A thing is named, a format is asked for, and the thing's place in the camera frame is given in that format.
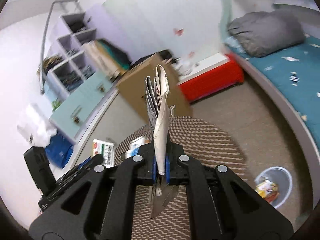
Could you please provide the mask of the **clear plastic trash bin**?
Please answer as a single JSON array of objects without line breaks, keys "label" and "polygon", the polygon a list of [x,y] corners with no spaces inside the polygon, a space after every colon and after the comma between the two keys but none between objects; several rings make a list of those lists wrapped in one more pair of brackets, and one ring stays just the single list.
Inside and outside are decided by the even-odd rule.
[{"label": "clear plastic trash bin", "polygon": [[254,182],[255,191],[276,209],[287,201],[293,187],[290,172],[280,166],[267,168]]}]

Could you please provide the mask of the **blue patterned bed sheet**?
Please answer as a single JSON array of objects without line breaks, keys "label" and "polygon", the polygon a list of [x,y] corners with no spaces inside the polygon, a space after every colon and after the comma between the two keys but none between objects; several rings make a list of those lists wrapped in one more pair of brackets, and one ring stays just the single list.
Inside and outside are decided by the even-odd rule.
[{"label": "blue patterned bed sheet", "polygon": [[319,39],[305,34],[303,43],[260,58],[247,54],[231,36],[225,44],[273,83],[302,117],[319,146]]}]

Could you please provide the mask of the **mint green drawer cabinet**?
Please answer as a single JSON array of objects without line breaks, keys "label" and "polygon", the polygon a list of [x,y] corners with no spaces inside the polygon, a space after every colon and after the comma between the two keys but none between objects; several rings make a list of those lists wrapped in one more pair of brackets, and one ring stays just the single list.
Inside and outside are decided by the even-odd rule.
[{"label": "mint green drawer cabinet", "polygon": [[49,120],[76,144],[113,91],[112,82],[97,71],[61,103]]}]

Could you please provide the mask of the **grey folded quilt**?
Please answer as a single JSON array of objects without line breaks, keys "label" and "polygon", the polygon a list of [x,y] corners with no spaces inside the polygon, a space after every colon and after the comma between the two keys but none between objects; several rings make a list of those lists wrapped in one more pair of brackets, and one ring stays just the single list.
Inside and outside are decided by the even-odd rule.
[{"label": "grey folded quilt", "polygon": [[264,57],[305,40],[302,25],[287,10],[247,13],[228,23],[227,31],[251,57]]}]

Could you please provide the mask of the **white cube shelf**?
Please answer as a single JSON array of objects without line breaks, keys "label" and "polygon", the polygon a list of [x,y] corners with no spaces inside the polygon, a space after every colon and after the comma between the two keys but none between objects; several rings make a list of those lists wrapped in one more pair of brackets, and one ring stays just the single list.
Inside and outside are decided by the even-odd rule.
[{"label": "white cube shelf", "polygon": [[61,79],[69,74],[75,74],[81,79],[81,82],[86,81],[86,77],[81,68],[73,61],[75,58],[84,55],[81,48],[79,37],[82,34],[87,34],[95,29],[87,26],[82,31],[74,32],[71,25],[85,22],[84,12],[74,12],[61,15],[57,22],[53,25],[52,31],[49,35],[50,48],[48,50],[49,56],[61,56],[62,61],[56,64],[52,69],[48,70],[47,82],[48,86],[56,93],[57,97],[64,101],[71,91],[63,84]]}]

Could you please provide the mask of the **red bed step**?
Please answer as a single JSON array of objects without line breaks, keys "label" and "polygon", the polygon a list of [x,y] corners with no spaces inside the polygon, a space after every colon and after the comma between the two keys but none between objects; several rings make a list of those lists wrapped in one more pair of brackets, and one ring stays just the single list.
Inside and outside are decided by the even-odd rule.
[{"label": "red bed step", "polygon": [[178,85],[186,99],[194,102],[243,82],[240,65],[229,55],[216,53],[194,64]]}]

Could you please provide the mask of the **hanging clothes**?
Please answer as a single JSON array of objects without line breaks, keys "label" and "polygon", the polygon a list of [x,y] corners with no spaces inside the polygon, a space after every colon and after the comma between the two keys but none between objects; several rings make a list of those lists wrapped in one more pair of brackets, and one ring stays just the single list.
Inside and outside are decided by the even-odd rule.
[{"label": "hanging clothes", "polygon": [[81,48],[109,79],[123,76],[130,68],[127,54],[103,39],[85,42]]}]

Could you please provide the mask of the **blue storage bag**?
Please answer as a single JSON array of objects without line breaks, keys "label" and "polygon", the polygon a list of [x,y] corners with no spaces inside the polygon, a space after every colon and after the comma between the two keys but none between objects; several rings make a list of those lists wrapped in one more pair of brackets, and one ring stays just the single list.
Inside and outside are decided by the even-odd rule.
[{"label": "blue storage bag", "polygon": [[50,163],[58,168],[64,168],[73,154],[74,145],[60,132],[50,139],[50,144],[45,148]]}]

